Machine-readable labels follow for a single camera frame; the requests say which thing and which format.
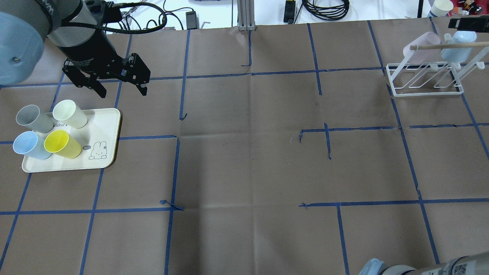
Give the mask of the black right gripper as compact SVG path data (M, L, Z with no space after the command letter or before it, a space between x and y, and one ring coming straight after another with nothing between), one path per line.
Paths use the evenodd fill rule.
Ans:
M489 16L452 18L448 28L461 31L489 31Z

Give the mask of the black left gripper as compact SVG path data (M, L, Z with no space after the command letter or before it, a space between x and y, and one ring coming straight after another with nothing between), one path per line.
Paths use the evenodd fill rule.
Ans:
M136 85L142 96L147 95L151 71L138 54L132 53L123 58L111 44L96 45L91 42L63 47L62 52L67 57L63 71L76 86L86 86L105 99L107 90L99 80L115 78Z

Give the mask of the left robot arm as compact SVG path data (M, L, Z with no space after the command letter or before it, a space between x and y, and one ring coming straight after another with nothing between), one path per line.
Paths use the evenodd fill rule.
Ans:
M49 39L66 56L62 70L73 85L105 98L100 80L117 79L145 96L151 71L136 53L119 56L105 27L122 20L121 9L135 6L104 0L2 0L1 85L29 78Z

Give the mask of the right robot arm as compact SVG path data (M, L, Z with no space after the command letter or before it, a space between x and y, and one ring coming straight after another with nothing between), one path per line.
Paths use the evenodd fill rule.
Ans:
M446 33L441 37L436 31L428 32L406 46L405 57L398 64L386 64L384 70L388 78L388 90L394 97L406 96L433 96L435 92L416 92L399 94L395 80L403 70L412 70L414 76L400 86L400 89L420 89L431 78L437 78L433 89L446 89L454 87L456 92L440 92L439 95L459 95L471 119L469 127L473 127L478 134L484 152L488 153L487 143L484 141L466 98L461 81L475 68L483 70L485 64L482 58L488 54L488 42L477 42L477 33L488 32L488 16L478 18L454 18L449 22L449 28L456 29L456 33ZM417 80L431 73L431 78L422 84L416 85ZM488 252L463 256L440 263L438 252L430 229L426 213L426 205L454 204L454 203L480 203L488 202L488 198L457 198L457 199L428 199L422 197L421 190L417 189L418 199L411 204L421 207L423 220L426 224L430 246L435 258L435 265L416 269L408 265L386 265L383 261L373 258L361 270L362 275L487 275Z

